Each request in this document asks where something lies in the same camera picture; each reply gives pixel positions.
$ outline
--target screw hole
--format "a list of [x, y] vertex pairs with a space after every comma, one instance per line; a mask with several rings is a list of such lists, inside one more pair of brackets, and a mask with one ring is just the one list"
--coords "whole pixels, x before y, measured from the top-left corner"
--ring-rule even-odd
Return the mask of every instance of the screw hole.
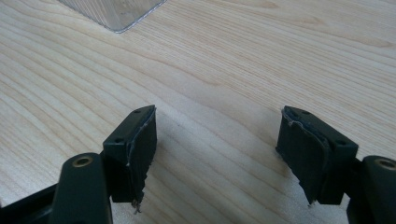
[[91, 162], [92, 162], [91, 157], [80, 157], [80, 158], [76, 159], [75, 161], [73, 161], [73, 166], [74, 167], [83, 167], [83, 166], [90, 164]]
[[393, 161], [387, 161], [384, 159], [378, 159], [375, 160], [377, 164], [382, 166], [382, 168], [391, 170], [391, 171], [396, 171], [396, 164]]
[[120, 143], [120, 142], [122, 142], [122, 141], [123, 141], [123, 138], [116, 138], [116, 139], [114, 140], [115, 143]]

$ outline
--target wood grain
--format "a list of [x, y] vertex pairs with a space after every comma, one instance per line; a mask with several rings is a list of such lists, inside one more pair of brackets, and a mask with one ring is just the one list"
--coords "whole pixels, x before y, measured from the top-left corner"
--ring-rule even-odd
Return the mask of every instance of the wood grain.
[[347, 223], [276, 155], [284, 105], [396, 158], [396, 5], [169, 0], [122, 35], [54, 0], [0, 2], [0, 201], [55, 182], [155, 104], [142, 214], [115, 223]]

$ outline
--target black plastic part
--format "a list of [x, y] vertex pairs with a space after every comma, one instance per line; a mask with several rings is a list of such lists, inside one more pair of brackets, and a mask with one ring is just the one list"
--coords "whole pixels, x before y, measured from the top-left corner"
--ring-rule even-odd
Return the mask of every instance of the black plastic part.
[[112, 223], [105, 170], [100, 155], [84, 153], [64, 163], [49, 223]]
[[350, 201], [346, 213], [349, 224], [373, 224], [374, 216], [361, 182], [362, 162], [355, 159], [349, 171], [346, 194]]
[[304, 110], [285, 106], [276, 151], [310, 203], [339, 204], [358, 145]]
[[47, 224], [56, 185], [12, 203], [0, 211], [0, 223]]
[[112, 201], [138, 205], [157, 146], [155, 106], [133, 111], [103, 143]]
[[396, 223], [396, 161], [368, 156], [362, 161], [361, 183], [375, 223]]

